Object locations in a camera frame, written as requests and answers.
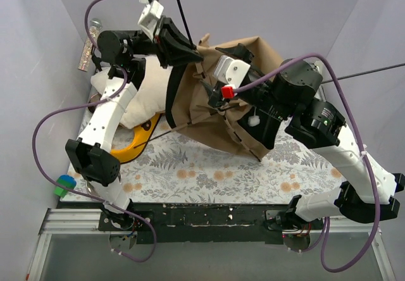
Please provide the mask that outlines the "beige pet tent fabric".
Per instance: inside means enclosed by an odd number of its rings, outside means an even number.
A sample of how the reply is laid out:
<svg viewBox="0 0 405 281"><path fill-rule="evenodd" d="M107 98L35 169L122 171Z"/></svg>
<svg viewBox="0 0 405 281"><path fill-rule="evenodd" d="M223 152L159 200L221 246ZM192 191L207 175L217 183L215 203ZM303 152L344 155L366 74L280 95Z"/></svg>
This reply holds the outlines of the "beige pet tent fabric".
<svg viewBox="0 0 405 281"><path fill-rule="evenodd" d="M279 122L241 99L211 107L205 86L215 86L213 73L221 53L218 48L244 45L253 53L252 64L267 74L278 68L281 56L261 37L247 37L209 45L206 34L197 51L204 60L174 67L166 90L166 121L174 131L206 146L238 156L261 160L273 149Z"/></svg>

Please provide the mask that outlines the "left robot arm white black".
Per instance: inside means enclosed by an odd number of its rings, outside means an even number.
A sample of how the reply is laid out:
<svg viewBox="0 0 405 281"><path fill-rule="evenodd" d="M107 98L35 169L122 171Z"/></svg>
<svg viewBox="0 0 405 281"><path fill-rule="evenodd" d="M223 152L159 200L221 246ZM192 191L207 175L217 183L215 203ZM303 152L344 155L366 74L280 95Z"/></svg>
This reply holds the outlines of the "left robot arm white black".
<svg viewBox="0 0 405 281"><path fill-rule="evenodd" d="M111 67L88 125L66 142L65 150L113 225L128 230L135 216L128 210L132 202L120 180L119 159L111 153L116 129L136 127L164 111L170 75L202 57L167 16L138 30L105 30L95 43L101 61Z"/></svg>

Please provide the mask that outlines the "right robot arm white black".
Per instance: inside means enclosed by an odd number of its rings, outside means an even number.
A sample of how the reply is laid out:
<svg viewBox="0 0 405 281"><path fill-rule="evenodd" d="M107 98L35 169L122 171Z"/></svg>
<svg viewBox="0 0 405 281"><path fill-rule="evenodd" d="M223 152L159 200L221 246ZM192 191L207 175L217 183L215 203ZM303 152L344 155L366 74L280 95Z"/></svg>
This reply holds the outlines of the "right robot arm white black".
<svg viewBox="0 0 405 281"><path fill-rule="evenodd" d="M334 190L293 197L270 223L298 229L326 216L342 215L359 223L398 216L400 204L394 196L404 189L404 175L380 166L344 115L316 97L323 77L309 56L287 59L264 74L253 65L252 52L242 44L222 48L220 54L213 72L217 83L205 85L210 106L219 108L233 99L244 100L255 110L247 122L250 127L259 125L260 113L276 124L288 121L286 134L324 157L344 177Z"/></svg>

